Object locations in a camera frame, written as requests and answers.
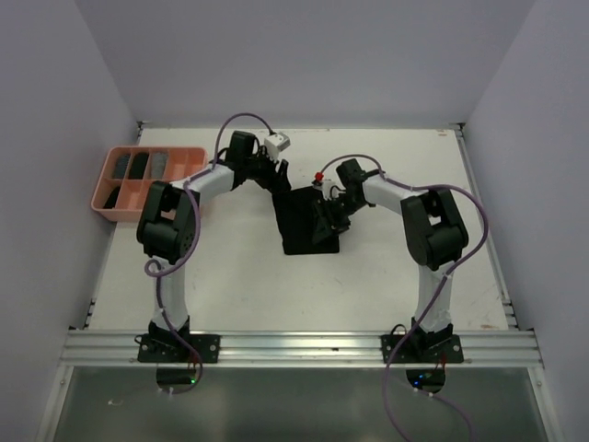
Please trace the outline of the grey striped underwear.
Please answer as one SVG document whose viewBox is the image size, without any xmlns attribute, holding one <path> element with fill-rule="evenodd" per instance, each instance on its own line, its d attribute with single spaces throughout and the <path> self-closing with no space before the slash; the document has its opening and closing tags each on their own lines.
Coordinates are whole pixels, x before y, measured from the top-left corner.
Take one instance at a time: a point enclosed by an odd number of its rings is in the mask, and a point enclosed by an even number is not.
<svg viewBox="0 0 589 442">
<path fill-rule="evenodd" d="M 168 154 L 166 152 L 155 152 L 151 158 L 150 178 L 152 180 L 160 180 L 163 178 Z"/>
<path fill-rule="evenodd" d="M 131 154 L 130 153 L 126 153 L 126 154 L 122 154 L 119 157 L 117 157 L 115 164 L 114 164 L 114 168 L 112 171 L 112 175 L 111 177 L 114 180 L 123 180 L 126 174 L 126 170 L 128 168 L 128 164 L 130 161 L 130 157 Z"/>
</svg>

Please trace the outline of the pink divided organizer tray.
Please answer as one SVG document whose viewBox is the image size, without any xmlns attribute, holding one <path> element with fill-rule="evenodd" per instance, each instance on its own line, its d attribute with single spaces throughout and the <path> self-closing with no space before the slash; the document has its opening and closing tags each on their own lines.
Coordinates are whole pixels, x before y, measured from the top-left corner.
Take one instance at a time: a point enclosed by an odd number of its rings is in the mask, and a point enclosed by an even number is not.
<svg viewBox="0 0 589 442">
<path fill-rule="evenodd" d="M 127 175 L 133 156 L 139 152 L 147 152 L 149 159 L 142 180 L 128 180 Z M 157 180 L 150 178 L 151 158 L 155 152 L 168 154 L 165 173 L 160 181 L 170 182 L 186 178 L 208 163 L 207 151 L 199 146 L 116 146 L 106 156 L 97 185 L 91 198 L 91 208 L 111 222 L 136 222 L 142 213 L 146 196 L 151 184 Z M 123 180 L 114 180 L 111 175 L 117 157 L 130 153 L 130 161 Z M 116 206 L 111 210 L 103 210 L 103 204 L 111 190 L 120 186 L 120 194 Z"/>
</svg>

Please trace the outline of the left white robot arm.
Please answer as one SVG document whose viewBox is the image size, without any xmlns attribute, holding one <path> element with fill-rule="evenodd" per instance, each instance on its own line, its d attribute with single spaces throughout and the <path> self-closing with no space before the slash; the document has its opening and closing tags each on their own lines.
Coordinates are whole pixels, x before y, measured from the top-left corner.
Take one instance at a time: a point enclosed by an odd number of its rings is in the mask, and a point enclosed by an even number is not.
<svg viewBox="0 0 589 442">
<path fill-rule="evenodd" d="M 195 252 L 202 230 L 201 205 L 235 190 L 248 180 L 271 193 L 291 189 L 288 162 L 280 154 L 290 138 L 271 132 L 260 144 L 251 133 L 235 131 L 223 157 L 187 178 L 154 181 L 147 193 L 136 231 L 149 260 L 144 272 L 154 279 L 156 301 L 150 334 L 164 333 L 158 349 L 170 361 L 191 350 L 190 315 L 185 301 L 184 265 Z"/>
</svg>

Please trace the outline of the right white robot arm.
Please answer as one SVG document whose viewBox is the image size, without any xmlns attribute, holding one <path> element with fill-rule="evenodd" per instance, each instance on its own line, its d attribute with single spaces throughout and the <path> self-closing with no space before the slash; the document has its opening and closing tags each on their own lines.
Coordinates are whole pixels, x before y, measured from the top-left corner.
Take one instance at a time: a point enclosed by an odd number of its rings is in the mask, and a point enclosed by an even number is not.
<svg viewBox="0 0 589 442">
<path fill-rule="evenodd" d="M 410 350 L 418 360 L 433 360 L 443 350 L 438 332 L 452 325 L 451 284 L 442 281 L 469 242 L 451 191 L 394 182 L 380 169 L 362 169 L 355 159 L 341 162 L 336 171 L 340 184 L 326 179 L 322 170 L 312 181 L 320 195 L 312 202 L 311 243 L 318 245 L 347 231 L 350 216 L 366 206 L 384 207 L 400 215 L 408 252 L 419 271 L 413 316 L 419 332 L 410 338 Z"/>
</svg>

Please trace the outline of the grey striped rolled underwear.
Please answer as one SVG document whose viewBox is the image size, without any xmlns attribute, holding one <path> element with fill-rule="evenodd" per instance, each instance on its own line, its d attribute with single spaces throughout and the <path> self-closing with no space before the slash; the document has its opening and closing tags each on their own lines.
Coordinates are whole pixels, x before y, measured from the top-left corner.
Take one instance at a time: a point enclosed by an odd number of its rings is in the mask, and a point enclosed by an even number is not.
<svg viewBox="0 0 589 442">
<path fill-rule="evenodd" d="M 111 177 L 114 180 L 123 180 L 126 174 L 126 170 L 128 168 L 128 164 L 130 161 L 130 157 L 131 154 L 130 153 L 126 153 L 126 154 L 122 154 L 119 157 L 117 157 L 115 164 L 114 164 L 114 168 L 112 171 L 112 175 Z"/>
</svg>

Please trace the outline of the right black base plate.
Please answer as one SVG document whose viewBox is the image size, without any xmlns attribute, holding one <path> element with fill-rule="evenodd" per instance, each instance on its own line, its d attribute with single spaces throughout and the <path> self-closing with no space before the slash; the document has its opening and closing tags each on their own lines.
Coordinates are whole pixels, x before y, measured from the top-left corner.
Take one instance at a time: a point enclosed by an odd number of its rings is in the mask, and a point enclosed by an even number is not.
<svg viewBox="0 0 589 442">
<path fill-rule="evenodd" d="M 419 328 L 400 346 L 392 364 L 461 364 L 465 361 L 460 337 L 449 324 L 441 331 Z"/>
</svg>

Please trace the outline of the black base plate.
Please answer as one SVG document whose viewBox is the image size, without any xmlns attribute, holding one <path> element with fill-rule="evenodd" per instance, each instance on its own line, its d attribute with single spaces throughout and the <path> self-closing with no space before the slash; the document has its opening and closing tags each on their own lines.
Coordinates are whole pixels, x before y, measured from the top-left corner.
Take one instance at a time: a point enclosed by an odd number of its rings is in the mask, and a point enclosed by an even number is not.
<svg viewBox="0 0 589 442">
<path fill-rule="evenodd" d="M 203 364 L 218 362 L 220 335 L 191 334 L 185 340 L 198 353 Z M 191 351 L 174 337 L 156 339 L 145 333 L 136 335 L 134 341 L 139 345 L 137 360 L 141 363 L 180 364 L 196 361 Z"/>
<path fill-rule="evenodd" d="M 392 364 L 461 364 L 465 361 L 460 337 L 449 324 L 441 331 L 419 328 L 400 346 Z"/>
</svg>

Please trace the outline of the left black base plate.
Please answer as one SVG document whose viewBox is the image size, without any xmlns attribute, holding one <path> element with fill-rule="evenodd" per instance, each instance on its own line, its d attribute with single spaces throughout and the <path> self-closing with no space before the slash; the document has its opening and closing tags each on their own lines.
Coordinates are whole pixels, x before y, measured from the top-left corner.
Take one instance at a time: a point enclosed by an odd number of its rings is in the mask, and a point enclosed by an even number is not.
<svg viewBox="0 0 589 442">
<path fill-rule="evenodd" d="M 185 340 L 198 353 L 203 364 L 218 362 L 220 335 L 191 334 Z M 145 333 L 136 335 L 134 341 L 139 345 L 137 360 L 141 363 L 180 364 L 196 361 L 191 351 L 174 337 L 156 339 Z"/>
</svg>

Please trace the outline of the aluminium mounting rail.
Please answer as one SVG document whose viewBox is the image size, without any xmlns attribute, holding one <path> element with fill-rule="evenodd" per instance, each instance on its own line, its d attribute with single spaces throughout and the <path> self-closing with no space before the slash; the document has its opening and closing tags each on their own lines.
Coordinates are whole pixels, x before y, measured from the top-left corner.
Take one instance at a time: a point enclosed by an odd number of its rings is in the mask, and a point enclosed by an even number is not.
<svg viewBox="0 0 589 442">
<path fill-rule="evenodd" d="M 196 332 L 193 347 L 206 365 L 222 367 L 539 367 L 531 331 L 462 331 L 417 353 L 393 349 L 401 335 L 378 332 Z M 137 331 L 70 331 L 61 363 L 68 366 L 183 366 L 184 352 L 149 343 Z"/>
</svg>

